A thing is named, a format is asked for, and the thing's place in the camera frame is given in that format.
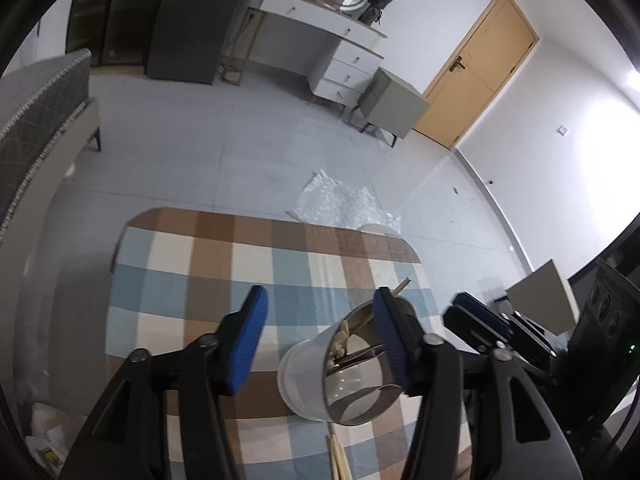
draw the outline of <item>gray nightstand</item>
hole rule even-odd
[[[429,103],[407,81],[379,68],[353,111],[356,108],[360,109],[367,121],[360,131],[369,126],[382,128],[394,136],[391,143],[393,147],[398,137],[406,137],[427,111]]]

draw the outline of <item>cable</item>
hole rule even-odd
[[[638,400],[640,400],[640,382],[636,383],[636,392],[634,394],[633,400],[631,401],[631,405],[629,406],[629,411],[626,412],[625,420],[622,421],[622,424],[620,425],[618,432],[615,434],[615,436],[611,439],[611,442],[609,442],[607,447],[602,452],[601,458],[606,457],[607,453],[609,453],[609,451],[611,451],[611,449],[616,445],[616,442],[620,439],[620,436],[626,430],[626,427],[631,422],[631,418],[634,416],[636,406],[638,405]]]
[[[242,23],[240,24],[240,30],[238,30],[238,33],[236,34],[235,38],[225,43],[225,48],[228,47],[230,44],[235,43],[240,38],[240,36],[244,33],[244,31],[246,31],[249,28],[249,25],[251,25],[251,21],[254,17],[255,17],[255,11],[252,10],[252,12],[249,12],[247,17],[245,17],[245,19],[242,20]]]

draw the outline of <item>wooden door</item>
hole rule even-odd
[[[513,0],[492,0],[436,79],[415,130],[450,148],[478,118],[538,37]]]

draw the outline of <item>plaid rug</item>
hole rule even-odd
[[[240,308],[254,284],[269,295],[269,314],[252,372],[225,398],[228,436],[243,478],[331,478],[327,425],[294,415],[276,385],[278,362],[379,286],[411,283],[401,295],[427,332],[444,334],[414,250],[400,238],[295,222],[158,208],[129,221],[114,257],[106,336],[108,376],[135,348],[175,351]],[[401,396],[370,423],[337,426],[355,479],[400,477],[420,399]],[[168,392],[174,478],[183,478],[175,392]],[[462,427],[460,449],[468,454]]]

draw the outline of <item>door handle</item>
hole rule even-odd
[[[449,72],[453,72],[457,67],[460,67],[462,70],[466,69],[466,66],[464,66],[461,62],[462,56],[458,56],[458,58],[449,67]]]

